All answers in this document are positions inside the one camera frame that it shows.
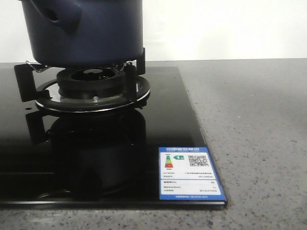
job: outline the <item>blue label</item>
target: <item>blue label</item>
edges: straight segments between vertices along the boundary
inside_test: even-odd
[[[161,200],[226,200],[206,147],[160,147]]]

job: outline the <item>granite countertop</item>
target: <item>granite countertop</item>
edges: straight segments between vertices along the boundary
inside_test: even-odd
[[[0,229],[307,229],[307,59],[178,66],[229,199],[223,211],[0,210]]]

